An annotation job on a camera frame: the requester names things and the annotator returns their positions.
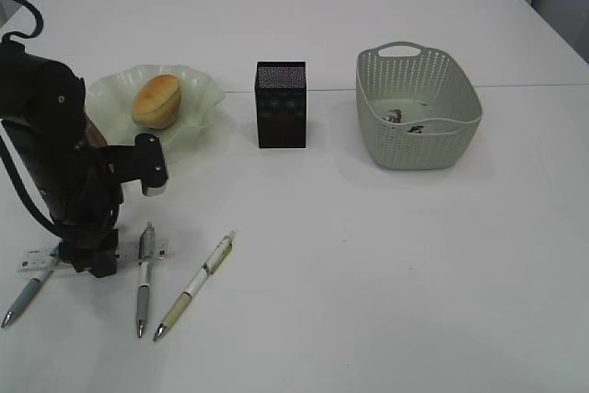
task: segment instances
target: black mesh container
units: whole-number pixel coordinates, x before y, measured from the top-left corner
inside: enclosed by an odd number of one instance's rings
[[[255,91],[260,148],[305,147],[305,62],[258,62]]]

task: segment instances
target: white pen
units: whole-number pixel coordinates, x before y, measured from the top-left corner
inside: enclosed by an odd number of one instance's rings
[[[144,336],[145,326],[149,315],[149,292],[151,290],[151,268],[156,248],[156,230],[151,223],[147,223],[141,238],[139,239],[140,264],[139,286],[137,287],[137,311],[135,323],[137,326],[137,338]]]
[[[202,265],[184,292],[180,294],[174,306],[170,308],[167,315],[162,319],[154,335],[154,341],[159,340],[176,324],[184,309],[191,303],[192,298],[197,294],[207,278],[215,273],[226,256],[229,255],[229,252],[233,248],[233,238],[235,235],[235,232],[230,232],[221,240],[215,250],[213,250],[208,260]]]

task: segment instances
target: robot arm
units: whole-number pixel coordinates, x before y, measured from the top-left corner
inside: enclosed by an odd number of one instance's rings
[[[30,38],[42,30],[39,11],[29,36],[7,33],[0,43],[0,118],[49,208],[51,221],[30,199],[0,138],[0,157],[18,196],[44,227],[62,239],[60,259],[97,277],[117,270],[116,223],[123,182],[140,179],[145,195],[162,191],[166,165],[157,137],[144,133],[135,146],[96,146],[84,111],[86,89],[65,65],[25,52],[11,36]]]

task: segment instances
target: green basket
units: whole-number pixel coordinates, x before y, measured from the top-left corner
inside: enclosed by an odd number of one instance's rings
[[[411,47],[411,56],[381,56]],[[364,141],[379,165],[438,169],[456,163],[482,118],[464,71],[447,53],[398,41],[358,55],[356,104]]]

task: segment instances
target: pen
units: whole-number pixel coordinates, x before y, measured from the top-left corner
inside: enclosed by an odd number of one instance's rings
[[[140,264],[139,286],[137,287],[137,311],[135,322],[137,325],[137,338],[144,336],[147,316],[149,314],[149,292],[151,287],[151,267],[156,247],[156,230],[151,223],[147,223],[143,234],[139,238],[139,258],[143,261]]]
[[[223,260],[229,255],[229,252],[233,248],[233,238],[235,237],[235,234],[236,233],[233,231],[230,232],[213,250],[213,253],[196,273],[184,292],[180,294],[176,303],[174,303],[174,306],[170,308],[164,319],[162,319],[162,322],[154,335],[154,341],[161,339],[172,328],[207,278],[216,272]]]
[[[53,249],[51,256],[52,262],[50,265],[53,266],[59,261],[59,246],[56,246],[55,249]],[[29,280],[27,285],[25,285],[25,288],[22,289],[22,292],[20,292],[17,300],[12,303],[12,306],[10,306],[6,312],[6,315],[2,320],[2,324],[0,324],[0,328],[3,329],[4,327],[12,324],[15,319],[17,319],[22,314],[22,312],[25,311],[27,306],[42,288],[43,284],[47,278],[49,278],[49,275],[51,275],[52,272],[53,270],[43,271]]]

